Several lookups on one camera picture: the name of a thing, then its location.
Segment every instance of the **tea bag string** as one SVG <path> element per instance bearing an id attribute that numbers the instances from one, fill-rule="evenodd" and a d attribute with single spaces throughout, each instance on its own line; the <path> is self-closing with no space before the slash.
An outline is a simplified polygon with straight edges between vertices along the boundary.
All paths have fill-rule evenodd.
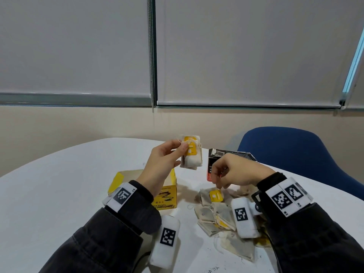
<path id="1" fill-rule="evenodd" d="M 188 139 L 186 142 L 188 141 L 194 141 L 194 142 L 197 142 L 196 140 L 193 140 L 193 139 Z M 202 144 L 201 143 L 198 143 L 198 147 L 199 148 L 202 148 Z"/>

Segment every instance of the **box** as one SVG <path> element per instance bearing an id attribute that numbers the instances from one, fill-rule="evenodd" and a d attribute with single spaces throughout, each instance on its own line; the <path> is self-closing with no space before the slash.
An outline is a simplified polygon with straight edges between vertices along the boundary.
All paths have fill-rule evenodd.
<path id="1" fill-rule="evenodd" d="M 212 179 L 211 179 L 212 164 L 215 163 L 217 160 L 219 160 L 222 156 L 224 156 L 225 153 L 232 153 L 232 154 L 244 157 L 244 158 L 252 160 L 252 161 L 257 161 L 257 159 L 255 159 L 254 156 L 249 152 L 220 150 L 220 149 L 210 148 L 209 149 L 209 161 L 207 163 L 207 181 L 212 181 Z"/>
<path id="2" fill-rule="evenodd" d="M 125 182 L 136 180 L 142 171 L 142 169 L 119 171 L 112 180 L 107 193 L 109 195 L 112 194 L 124 180 Z M 171 170 L 164 181 L 163 188 L 154 198 L 152 205 L 157 210 L 174 209 L 177 207 L 177 178 L 174 169 Z"/>

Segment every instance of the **white table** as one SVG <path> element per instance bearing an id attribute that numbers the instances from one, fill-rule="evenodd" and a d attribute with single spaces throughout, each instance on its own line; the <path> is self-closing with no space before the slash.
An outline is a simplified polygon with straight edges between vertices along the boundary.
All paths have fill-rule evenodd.
<path id="1" fill-rule="evenodd" d="M 102 206 L 117 171 L 142 169 L 161 142 L 110 138 L 50 154 L 0 178 L 0 268 L 4 273 L 38 272 L 51 254 Z M 225 251 L 197 226 L 188 205 L 206 181 L 207 150 L 197 171 L 176 168 L 178 207 L 164 213 L 181 221 L 173 272 L 271 272 L 264 249 L 255 263 Z M 293 176 L 327 213 L 364 246 L 364 201 L 322 183 Z"/>

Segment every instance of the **open yellow box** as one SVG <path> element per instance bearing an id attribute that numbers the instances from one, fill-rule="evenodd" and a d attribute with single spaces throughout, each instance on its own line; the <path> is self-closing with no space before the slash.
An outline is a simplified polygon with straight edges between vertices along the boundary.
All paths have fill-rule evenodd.
<path id="1" fill-rule="evenodd" d="M 110 195 L 125 180 L 136 180 L 142 173 L 142 169 L 125 170 L 116 173 L 107 193 Z M 177 207 L 177 178 L 174 169 L 171 170 L 166 180 L 164 180 L 161 192 L 154 198 L 152 205 L 157 210 L 174 209 Z"/>

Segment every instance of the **black jacket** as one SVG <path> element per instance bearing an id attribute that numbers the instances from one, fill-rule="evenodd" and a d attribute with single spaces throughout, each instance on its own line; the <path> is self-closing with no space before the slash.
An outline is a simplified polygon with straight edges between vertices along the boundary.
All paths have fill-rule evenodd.
<path id="1" fill-rule="evenodd" d="M 364 268 L 364 250 L 316 203 L 293 215 L 278 217 L 276 206 L 264 193 L 286 179 L 275 173 L 258 183 L 260 204 L 270 218 L 267 232 L 278 267 L 286 272 L 356 272 Z M 153 197 L 136 181 L 137 188 L 118 213 L 101 208 L 85 226 L 63 243 L 40 273 L 130 273 L 143 239 L 142 231 L 158 222 Z"/>

